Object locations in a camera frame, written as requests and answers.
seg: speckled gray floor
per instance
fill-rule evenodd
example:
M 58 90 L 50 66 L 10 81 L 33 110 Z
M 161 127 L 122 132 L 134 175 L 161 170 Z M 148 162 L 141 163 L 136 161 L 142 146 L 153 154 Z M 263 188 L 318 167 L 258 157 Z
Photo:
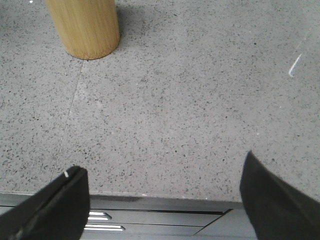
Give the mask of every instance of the speckled gray floor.
M 80 165 L 94 194 L 238 202 L 253 150 L 320 200 L 317 0 L 117 8 L 118 49 L 82 61 L 42 1 L 0 0 L 0 192 Z

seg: cylindrical wooden post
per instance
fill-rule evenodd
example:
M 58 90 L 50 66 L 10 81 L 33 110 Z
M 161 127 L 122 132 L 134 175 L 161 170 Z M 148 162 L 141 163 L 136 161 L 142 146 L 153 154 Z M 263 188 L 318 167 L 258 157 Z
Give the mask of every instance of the cylindrical wooden post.
M 79 59 L 98 59 L 119 44 L 115 0 L 45 0 L 66 51 Z

